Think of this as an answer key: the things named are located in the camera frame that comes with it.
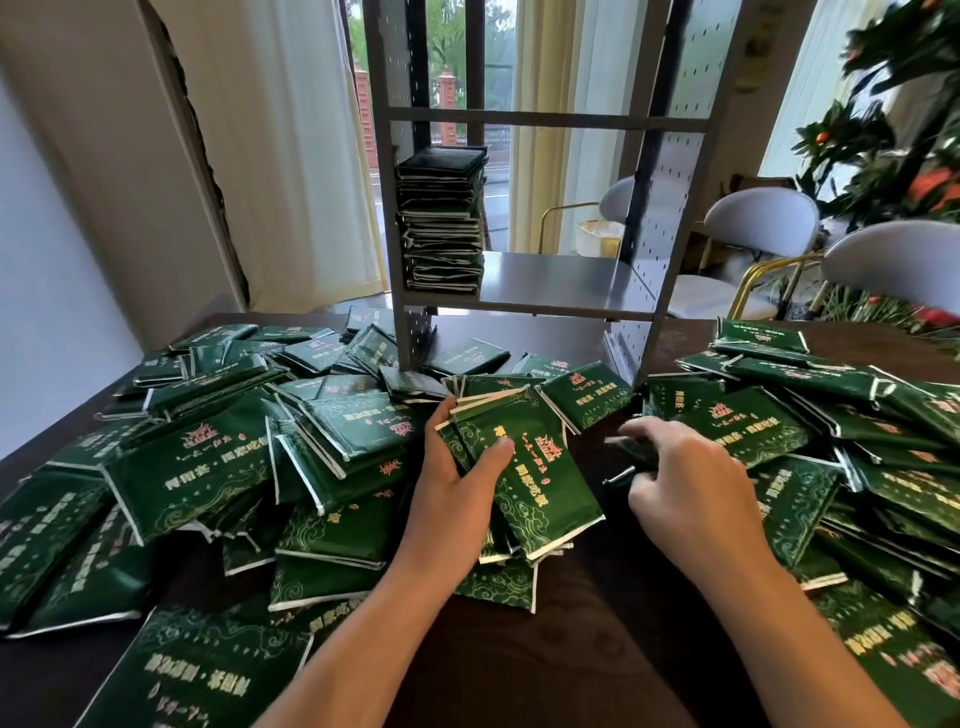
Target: chair seat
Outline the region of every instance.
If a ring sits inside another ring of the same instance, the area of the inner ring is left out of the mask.
[[[678,319],[726,318],[730,313],[736,286],[706,276],[677,276],[667,313]],[[777,307],[766,299],[751,295],[742,319],[760,321],[777,315]]]

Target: person's right hand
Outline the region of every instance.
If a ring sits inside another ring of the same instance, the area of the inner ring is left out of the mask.
[[[776,565],[754,484],[723,446],[657,417],[630,420],[620,433],[647,438],[657,448],[660,470],[656,478],[634,477],[630,507],[650,540],[690,581],[703,590],[717,579]]]

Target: road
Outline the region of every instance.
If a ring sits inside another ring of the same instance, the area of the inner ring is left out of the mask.
[[[376,222],[380,226],[380,242],[386,251],[383,227],[383,201],[380,196],[380,175],[371,172],[373,201],[376,204]],[[510,220],[510,165],[506,162],[487,165],[487,184],[483,191],[484,208],[487,210],[487,225],[493,249],[506,252],[507,225]]]

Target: person's left hand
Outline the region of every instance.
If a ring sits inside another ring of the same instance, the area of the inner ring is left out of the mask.
[[[456,400],[447,398],[425,427],[423,470],[394,564],[436,586],[444,598],[476,564],[487,538],[493,488],[514,456],[514,442],[501,437],[463,478],[435,427],[449,419]]]

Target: red brick pillar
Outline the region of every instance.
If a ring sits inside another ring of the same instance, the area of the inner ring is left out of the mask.
[[[450,73],[448,66],[444,66],[444,72],[437,77],[437,84],[440,86],[440,108],[457,108],[457,77]],[[440,143],[445,147],[457,146],[457,125],[451,121],[442,121],[440,123]]]
[[[357,105],[360,107],[360,126],[363,128],[363,144],[367,150],[367,164],[377,168],[376,142],[373,137],[373,116],[370,111],[370,76],[363,68],[353,66],[357,81]]]

